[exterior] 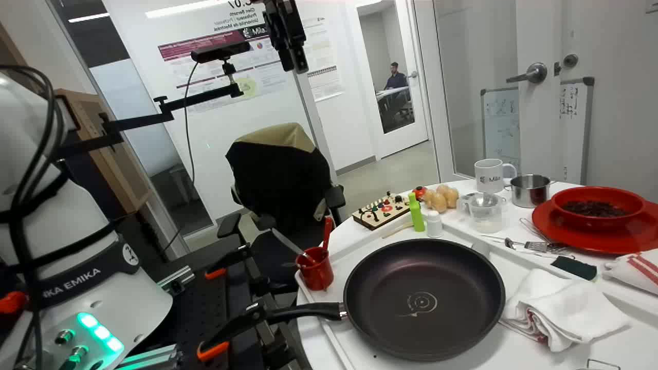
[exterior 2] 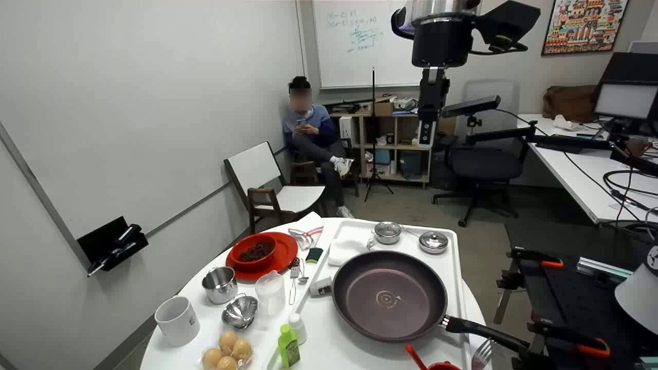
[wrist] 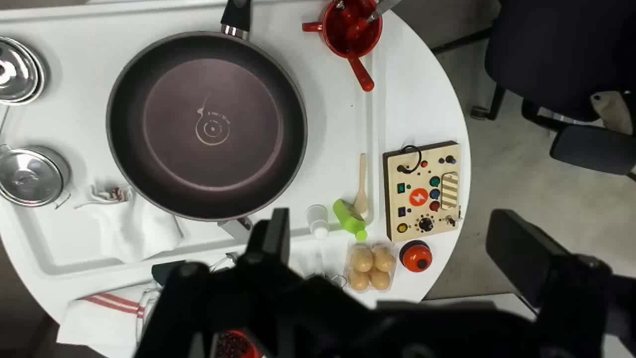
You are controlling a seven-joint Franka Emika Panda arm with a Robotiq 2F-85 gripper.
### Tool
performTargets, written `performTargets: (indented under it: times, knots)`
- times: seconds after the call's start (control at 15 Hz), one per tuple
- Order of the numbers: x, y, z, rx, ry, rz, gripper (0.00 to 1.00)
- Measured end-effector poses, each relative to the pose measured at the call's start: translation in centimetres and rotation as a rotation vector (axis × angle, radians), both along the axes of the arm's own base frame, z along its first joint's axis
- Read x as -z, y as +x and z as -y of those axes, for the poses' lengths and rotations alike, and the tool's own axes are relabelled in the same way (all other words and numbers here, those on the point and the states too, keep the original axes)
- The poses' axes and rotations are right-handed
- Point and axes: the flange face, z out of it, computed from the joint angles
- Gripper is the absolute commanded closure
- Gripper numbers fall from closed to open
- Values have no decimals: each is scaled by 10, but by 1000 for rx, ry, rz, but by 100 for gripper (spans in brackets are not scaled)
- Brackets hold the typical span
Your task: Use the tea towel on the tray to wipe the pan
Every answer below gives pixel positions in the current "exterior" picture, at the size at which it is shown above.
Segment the robot base with lights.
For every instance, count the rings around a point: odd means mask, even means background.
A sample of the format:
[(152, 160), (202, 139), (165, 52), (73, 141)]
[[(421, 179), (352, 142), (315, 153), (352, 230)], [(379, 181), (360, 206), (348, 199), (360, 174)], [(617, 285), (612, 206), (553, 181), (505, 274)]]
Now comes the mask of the robot base with lights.
[(120, 225), (71, 175), (50, 78), (0, 82), (0, 370), (117, 370), (173, 309)]

